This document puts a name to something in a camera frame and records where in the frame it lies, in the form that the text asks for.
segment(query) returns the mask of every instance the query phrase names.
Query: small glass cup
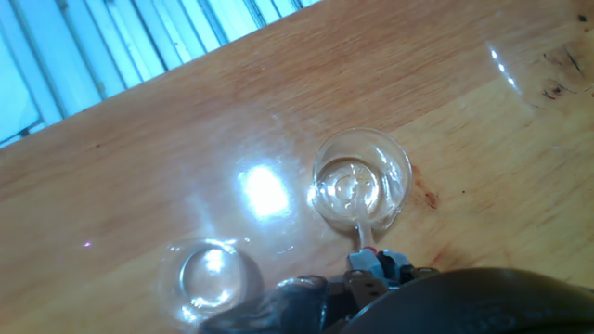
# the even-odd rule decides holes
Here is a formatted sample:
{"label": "small glass cup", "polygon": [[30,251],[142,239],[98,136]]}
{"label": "small glass cup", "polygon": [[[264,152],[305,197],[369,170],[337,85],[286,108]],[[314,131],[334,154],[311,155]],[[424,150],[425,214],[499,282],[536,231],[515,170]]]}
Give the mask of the small glass cup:
{"label": "small glass cup", "polygon": [[244,302],[247,277],[237,251],[214,239],[171,243],[156,286],[161,312],[182,330]]}
{"label": "small glass cup", "polygon": [[363,196],[376,231],[390,227],[412,189],[405,150],[389,135],[356,127],[329,138],[314,161],[314,206],[333,226],[356,227],[355,196]]}

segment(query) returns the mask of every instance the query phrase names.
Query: wooden tabletop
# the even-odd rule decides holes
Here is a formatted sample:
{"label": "wooden tabletop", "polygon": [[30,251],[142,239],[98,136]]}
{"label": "wooden tabletop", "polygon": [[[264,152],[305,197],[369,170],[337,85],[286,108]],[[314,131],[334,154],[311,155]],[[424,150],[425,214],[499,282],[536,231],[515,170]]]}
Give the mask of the wooden tabletop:
{"label": "wooden tabletop", "polygon": [[[267,287],[340,274],[354,242],[306,194],[317,149],[353,126],[413,165],[382,248],[594,287],[587,4],[324,0],[3,148],[0,332],[174,331],[152,289],[180,238],[234,242]],[[258,211],[254,169],[282,211]]]}

